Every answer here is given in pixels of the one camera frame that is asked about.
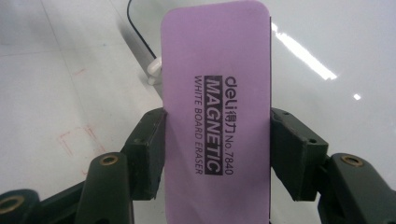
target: glossy white surface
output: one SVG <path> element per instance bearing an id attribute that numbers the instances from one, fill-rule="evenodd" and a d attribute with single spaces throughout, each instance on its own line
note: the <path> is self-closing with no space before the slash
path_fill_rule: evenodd
<path id="1" fill-rule="evenodd" d="M 35 189 L 46 199 L 77 184 L 162 106 L 120 34 L 126 6 L 0 0 L 0 194 Z M 134 203 L 136 223 L 164 223 L 158 198 Z"/>
<path id="2" fill-rule="evenodd" d="M 134 0 L 133 21 L 161 55 L 166 11 L 209 2 L 224 1 Z M 328 141 L 330 155 L 366 159 L 396 189 L 396 2 L 262 2 L 277 27 L 273 107 Z M 273 223 L 319 223 L 315 203 L 294 203 L 274 175 L 272 181 Z"/>

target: white connector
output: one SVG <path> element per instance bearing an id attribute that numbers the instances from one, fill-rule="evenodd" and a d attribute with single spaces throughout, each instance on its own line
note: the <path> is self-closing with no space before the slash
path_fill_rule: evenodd
<path id="1" fill-rule="evenodd" d="M 152 63 L 148 65 L 148 74 L 149 74 L 148 84 L 150 86 L 156 84 L 156 80 L 161 74 L 162 67 L 163 67 L 162 57 L 156 58 L 154 61 L 152 61 Z"/>

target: black metal bracket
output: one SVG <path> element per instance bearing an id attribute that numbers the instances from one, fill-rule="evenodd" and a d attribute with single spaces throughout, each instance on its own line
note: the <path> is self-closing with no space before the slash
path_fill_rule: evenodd
<path id="1" fill-rule="evenodd" d="M 314 201 L 323 224 L 396 224 L 396 194 L 362 158 L 328 144 L 291 113 L 272 109 L 271 165 L 294 201 Z"/>
<path id="2" fill-rule="evenodd" d="M 159 187 L 165 118 L 161 108 L 149 111 L 121 153 L 94 159 L 85 182 L 47 200 L 29 189 L 0 195 L 0 223 L 133 223 L 132 200 L 151 200 Z M 291 113 L 272 108 L 271 165 L 294 201 L 319 192 L 324 224 L 396 224 L 396 194 L 375 168 L 353 155 L 328 157 L 327 149 Z"/>

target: black cable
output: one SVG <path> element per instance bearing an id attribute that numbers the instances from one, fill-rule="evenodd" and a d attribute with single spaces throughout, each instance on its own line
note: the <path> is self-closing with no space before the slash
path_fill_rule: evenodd
<path id="1" fill-rule="evenodd" d="M 143 38 L 143 36 L 137 31 L 136 27 L 134 26 L 134 23 L 131 20 L 131 17 L 129 16 L 129 6 L 131 5 L 132 0 L 129 0 L 128 2 L 128 7 L 126 9 L 126 15 L 128 17 L 128 21 L 129 23 L 131 23 L 132 28 L 134 28 L 134 31 L 137 33 L 137 35 L 140 37 L 140 39 L 143 41 L 143 44 L 146 46 L 146 48 L 148 49 L 149 53 L 151 54 L 151 56 L 156 59 L 157 56 L 155 56 L 154 52 L 151 50 L 151 48 L 149 47 L 149 44 L 146 42 L 146 40 Z"/>

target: eraser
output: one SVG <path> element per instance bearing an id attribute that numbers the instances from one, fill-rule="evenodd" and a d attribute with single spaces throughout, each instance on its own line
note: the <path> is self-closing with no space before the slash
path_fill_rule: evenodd
<path id="1" fill-rule="evenodd" d="M 269 223 L 270 28 L 257 1 L 164 17 L 168 224 Z"/>

